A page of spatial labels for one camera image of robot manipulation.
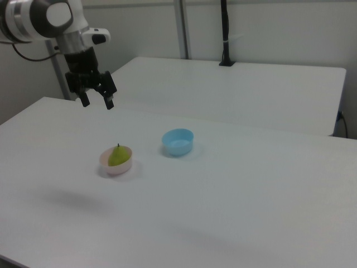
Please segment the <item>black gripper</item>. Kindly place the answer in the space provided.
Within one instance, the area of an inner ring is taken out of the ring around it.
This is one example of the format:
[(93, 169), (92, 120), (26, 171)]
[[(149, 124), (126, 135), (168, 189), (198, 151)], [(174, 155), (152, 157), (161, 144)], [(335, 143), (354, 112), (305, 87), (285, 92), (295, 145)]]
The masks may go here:
[(112, 109), (113, 94), (117, 92), (117, 88), (110, 72), (100, 74), (94, 48), (75, 54), (65, 54), (64, 57), (69, 67), (69, 71), (65, 74), (69, 91), (75, 93), (82, 105), (87, 107), (90, 102), (86, 94), (86, 86), (89, 86), (103, 97), (107, 110)]

